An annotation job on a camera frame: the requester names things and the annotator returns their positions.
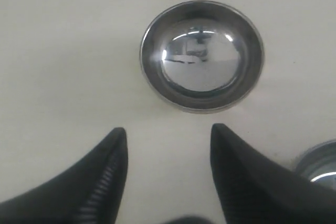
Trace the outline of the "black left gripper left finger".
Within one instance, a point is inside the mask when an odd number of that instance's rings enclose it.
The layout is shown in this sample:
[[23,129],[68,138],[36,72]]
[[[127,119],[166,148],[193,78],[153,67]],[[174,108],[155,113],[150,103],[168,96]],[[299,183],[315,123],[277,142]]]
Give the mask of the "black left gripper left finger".
[[115,223],[127,172],[127,134],[116,127],[61,174],[2,202],[1,223]]

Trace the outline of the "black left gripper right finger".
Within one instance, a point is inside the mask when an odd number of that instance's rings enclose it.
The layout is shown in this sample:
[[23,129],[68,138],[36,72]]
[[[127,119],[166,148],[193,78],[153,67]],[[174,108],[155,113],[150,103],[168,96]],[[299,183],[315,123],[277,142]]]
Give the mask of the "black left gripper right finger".
[[225,124],[211,128],[213,181],[227,223],[335,223],[335,191],[258,152]]

